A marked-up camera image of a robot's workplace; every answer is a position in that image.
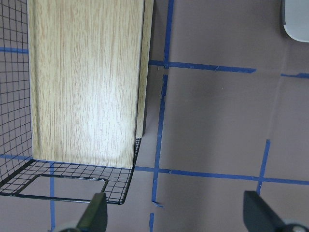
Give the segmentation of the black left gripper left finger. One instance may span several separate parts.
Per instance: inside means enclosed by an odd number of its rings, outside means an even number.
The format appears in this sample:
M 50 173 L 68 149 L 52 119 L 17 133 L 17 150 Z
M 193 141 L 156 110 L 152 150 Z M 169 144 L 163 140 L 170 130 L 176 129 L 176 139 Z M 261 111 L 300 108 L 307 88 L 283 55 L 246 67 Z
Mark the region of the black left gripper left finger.
M 105 232 L 107 224 L 106 194 L 96 193 L 76 227 L 81 232 Z

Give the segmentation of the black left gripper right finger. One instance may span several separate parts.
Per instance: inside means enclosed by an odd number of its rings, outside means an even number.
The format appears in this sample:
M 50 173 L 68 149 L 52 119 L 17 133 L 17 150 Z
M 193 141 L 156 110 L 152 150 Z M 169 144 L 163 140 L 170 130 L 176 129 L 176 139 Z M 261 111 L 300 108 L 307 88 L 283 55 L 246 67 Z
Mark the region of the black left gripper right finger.
M 244 191 L 243 222 L 249 232 L 290 231 L 290 226 L 283 222 L 256 191 Z

